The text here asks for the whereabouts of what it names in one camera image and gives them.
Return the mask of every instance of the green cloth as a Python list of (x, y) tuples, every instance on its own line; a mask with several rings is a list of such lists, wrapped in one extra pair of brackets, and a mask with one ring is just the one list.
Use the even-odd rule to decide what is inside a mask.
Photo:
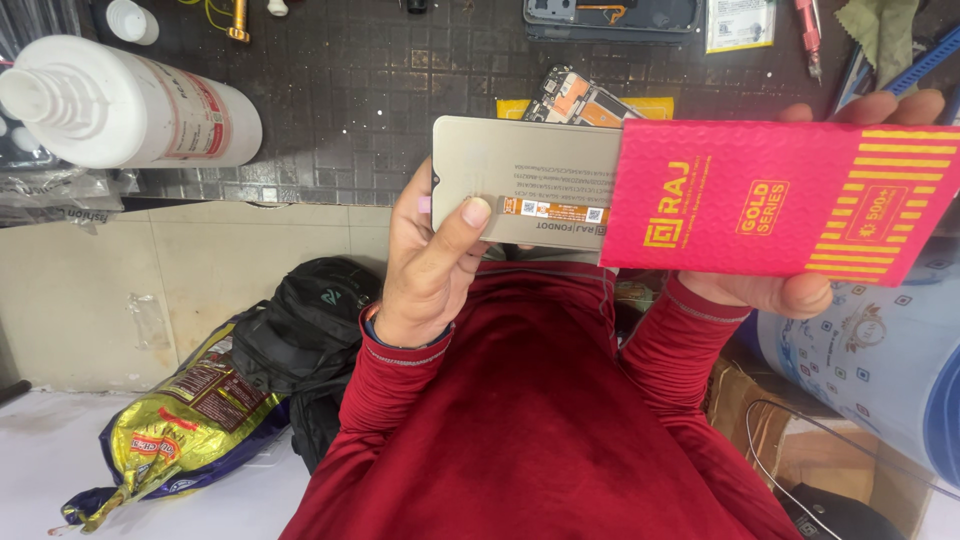
[[(876, 72), (876, 89), (913, 64), (913, 15), (920, 0), (850, 0), (836, 17), (863, 48)], [(904, 95), (917, 90), (912, 86)]]

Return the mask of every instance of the hand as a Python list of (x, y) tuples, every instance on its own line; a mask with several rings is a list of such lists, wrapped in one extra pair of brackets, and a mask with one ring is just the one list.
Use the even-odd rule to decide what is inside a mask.
[[(924, 126), (936, 120), (944, 108), (939, 90), (920, 90), (901, 99), (885, 91), (850, 102), (831, 122), (850, 124), (901, 124)], [(811, 122), (808, 105), (793, 105), (777, 115), (779, 122)], [(701, 297), (726, 306), (753, 306), (792, 319), (808, 319), (827, 309), (833, 300), (830, 282), (820, 274), (801, 274), (790, 279), (725, 276), (683, 271), (678, 279)]]
[(383, 305), (373, 331), (387, 345), (417, 348), (436, 339), (467, 301), (467, 288), (490, 247), (479, 241), (490, 205), (467, 199), (434, 234), (430, 214), (419, 212), (430, 195), (430, 158), (414, 173), (390, 216), (390, 254)]

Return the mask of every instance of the red screwdriver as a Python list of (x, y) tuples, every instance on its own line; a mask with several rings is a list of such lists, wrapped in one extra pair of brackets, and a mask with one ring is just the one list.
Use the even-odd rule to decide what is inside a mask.
[(820, 67), (820, 14), (816, 0), (794, 0), (800, 19), (804, 23), (804, 49), (807, 53), (807, 69), (810, 77), (816, 77), (823, 86), (824, 71)]

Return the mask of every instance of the red long-sleeve shirt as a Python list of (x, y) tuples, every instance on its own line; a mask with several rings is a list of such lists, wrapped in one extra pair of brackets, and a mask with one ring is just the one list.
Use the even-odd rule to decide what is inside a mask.
[(365, 338), (281, 539), (800, 538), (698, 409), (748, 309), (671, 279), (618, 352), (613, 279), (484, 263), (445, 339)]

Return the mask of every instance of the fingernail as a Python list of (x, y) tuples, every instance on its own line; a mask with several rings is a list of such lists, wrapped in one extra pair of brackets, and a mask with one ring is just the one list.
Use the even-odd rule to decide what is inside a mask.
[(464, 205), (460, 215), (471, 227), (480, 229), (487, 223), (487, 218), (490, 217), (490, 205), (480, 197), (473, 197)]
[(817, 292), (804, 298), (804, 303), (808, 306), (819, 304), (820, 301), (826, 298), (829, 293), (830, 293), (830, 285), (829, 283), (827, 283), (826, 285), (824, 285), (823, 288), (821, 288)]

